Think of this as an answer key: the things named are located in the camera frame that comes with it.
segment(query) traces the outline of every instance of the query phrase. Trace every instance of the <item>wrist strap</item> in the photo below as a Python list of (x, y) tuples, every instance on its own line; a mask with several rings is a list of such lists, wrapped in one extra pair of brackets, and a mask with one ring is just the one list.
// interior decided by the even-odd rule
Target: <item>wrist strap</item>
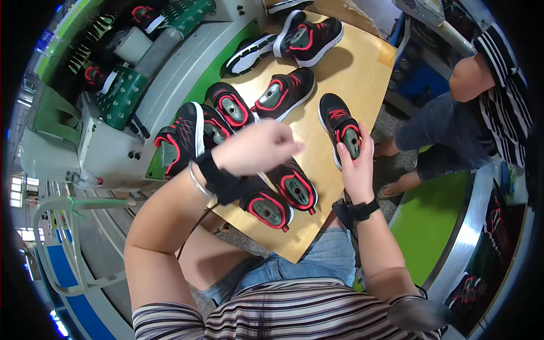
[(195, 163), (199, 165), (200, 171), (207, 181), (206, 189), (217, 195), (218, 204), (226, 206), (240, 198), (237, 187), (241, 179), (225, 169), (219, 170), (209, 151), (200, 155)]

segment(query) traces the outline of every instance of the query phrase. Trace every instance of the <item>wooden board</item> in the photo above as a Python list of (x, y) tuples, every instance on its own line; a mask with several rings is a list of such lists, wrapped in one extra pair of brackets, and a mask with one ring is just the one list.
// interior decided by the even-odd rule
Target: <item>wooden board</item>
[[(312, 22), (326, 19), (319, 14), (306, 14), (307, 20)], [(280, 31), (281, 27), (277, 25), (266, 30), (275, 34)], [(319, 100), (325, 93), (337, 94), (346, 102), (352, 116), (370, 131), (384, 99), (395, 54), (396, 49), (383, 40), (344, 24), (343, 39), (312, 68), (317, 81), (313, 96), (284, 119), (283, 122), (293, 129), (295, 139), (306, 144), (304, 153), (295, 159), (317, 190), (319, 200), (314, 216), (295, 211), (289, 231), (284, 233), (266, 226), (237, 205), (218, 207), (214, 211), (261, 246), (296, 263), (343, 190), (342, 173), (335, 166), (331, 141), (319, 122)], [(288, 74), (296, 67), (294, 61), (269, 56), (245, 75), (222, 81), (233, 85), (252, 107), (267, 89), (272, 75)]]

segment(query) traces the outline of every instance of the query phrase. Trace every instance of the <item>white sole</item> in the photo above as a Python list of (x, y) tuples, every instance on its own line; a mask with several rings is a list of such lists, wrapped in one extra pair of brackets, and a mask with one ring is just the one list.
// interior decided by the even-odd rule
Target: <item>white sole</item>
[(281, 33), (278, 34), (276, 41), (274, 41), (273, 50), (274, 50), (274, 56), (276, 58), (282, 58), (281, 50), (280, 50), (281, 41), (287, 35), (287, 32), (289, 31), (289, 27), (291, 27), (291, 23), (293, 22), (293, 18), (298, 14), (298, 12), (302, 12), (302, 11), (294, 10), (287, 16), (287, 19), (285, 19), (285, 23), (283, 24), (283, 29), (281, 30)]
[(301, 4), (303, 2), (309, 2), (308, 0), (292, 0), (292, 1), (285, 1), (285, 3), (282, 3), (281, 5), (277, 5), (274, 7), (271, 7), (270, 9), (267, 9), (268, 14), (274, 14), (276, 12), (279, 12), (284, 9), (291, 8), (293, 6), (296, 6), (298, 4)]
[[(325, 123), (323, 122), (323, 119), (321, 119), (321, 109), (319, 108), (319, 106), (317, 107), (317, 115), (319, 117), (319, 122), (321, 122), (321, 126), (323, 126), (323, 129), (325, 130), (325, 132), (327, 134), (329, 134), (329, 131), (327, 130), (327, 127), (325, 126)], [(340, 163), (340, 161), (338, 160), (338, 157), (336, 157), (336, 150), (335, 150), (335, 146), (334, 144), (332, 145), (332, 156), (333, 158), (335, 159), (335, 165), (336, 167), (342, 171), (342, 165)]]
[(311, 96), (312, 96), (312, 93), (313, 91), (315, 90), (316, 88), (316, 80), (314, 79), (313, 80), (313, 85), (312, 85), (312, 89), (310, 90), (310, 92), (308, 92), (308, 94), (306, 96), (304, 96), (301, 100), (297, 101), (293, 106), (291, 106), (290, 108), (288, 108), (281, 116), (279, 116), (278, 118), (275, 119), (275, 121), (278, 121), (278, 122), (281, 122), (285, 117), (287, 117), (287, 115), (297, 106), (303, 104), (305, 101), (307, 101)]
[(204, 111), (197, 102), (191, 102), (196, 107), (196, 143), (195, 155), (198, 157), (204, 153)]
[[(250, 50), (250, 49), (252, 49), (254, 47), (258, 47), (262, 42), (270, 39), (270, 37), (272, 37), (272, 36), (274, 36), (274, 34), (269, 34), (269, 35), (255, 41), (251, 45), (244, 47), (242, 50), (238, 51), (227, 62), (226, 67), (228, 67), (234, 60), (236, 60), (236, 58), (240, 57), (246, 50)], [(257, 59), (261, 55), (272, 51), (272, 46), (273, 45), (274, 44), (272, 42), (270, 42), (263, 49), (261, 49), (261, 50), (257, 49), (255, 52), (249, 53), (248, 55), (242, 57), (234, 66), (232, 66), (232, 72), (233, 73), (240, 73), (240, 72), (243, 72), (243, 71), (247, 70), (248, 68), (250, 68), (257, 61)]]
[(327, 52), (328, 50), (333, 48), (337, 43), (339, 43), (343, 36), (344, 36), (344, 23), (342, 23), (342, 30), (340, 31), (340, 34), (336, 38), (329, 41), (327, 45), (323, 46), (323, 48), (319, 50), (319, 52), (317, 52), (317, 54), (312, 59), (310, 60), (296, 59), (296, 63), (302, 67), (312, 67), (313, 65), (317, 64), (321, 60), (321, 58), (323, 58), (323, 56), (325, 55), (325, 52)]

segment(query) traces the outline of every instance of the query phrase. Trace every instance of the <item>bangle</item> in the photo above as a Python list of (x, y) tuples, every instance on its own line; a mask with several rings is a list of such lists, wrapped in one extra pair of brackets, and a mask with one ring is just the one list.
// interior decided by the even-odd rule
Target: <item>bangle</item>
[(196, 187), (202, 191), (202, 193), (206, 196), (208, 196), (210, 199), (216, 199), (217, 196), (215, 196), (214, 194), (212, 194), (211, 191), (207, 190), (205, 187), (203, 187), (200, 182), (196, 179), (196, 176), (193, 172), (193, 164), (195, 164), (195, 162), (193, 162), (192, 160), (189, 161), (189, 175), (191, 176), (191, 179), (193, 180), (193, 183), (195, 183)]

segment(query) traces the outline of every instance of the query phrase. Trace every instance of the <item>blue panel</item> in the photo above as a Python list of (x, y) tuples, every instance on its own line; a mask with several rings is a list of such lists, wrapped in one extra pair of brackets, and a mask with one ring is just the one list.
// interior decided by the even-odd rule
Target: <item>blue panel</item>
[(68, 259), (66, 259), (66, 254), (64, 254), (63, 246), (48, 246), (47, 251), (51, 260), (51, 266), (59, 281), (59, 285), (65, 288), (77, 286), (77, 280), (72, 273), (72, 268), (70, 268), (70, 265), (68, 264)]
[(92, 339), (115, 340), (115, 337), (102, 323), (91, 305), (89, 305), (85, 295), (67, 296), (66, 299), (77, 319)]
[(68, 237), (68, 241), (72, 243), (72, 234), (70, 234), (70, 230), (65, 229), (64, 232), (66, 233), (66, 236)]
[(60, 232), (58, 229), (55, 229), (55, 231), (57, 232), (57, 238), (59, 239), (59, 242), (62, 243), (63, 242), (63, 239), (60, 238)]

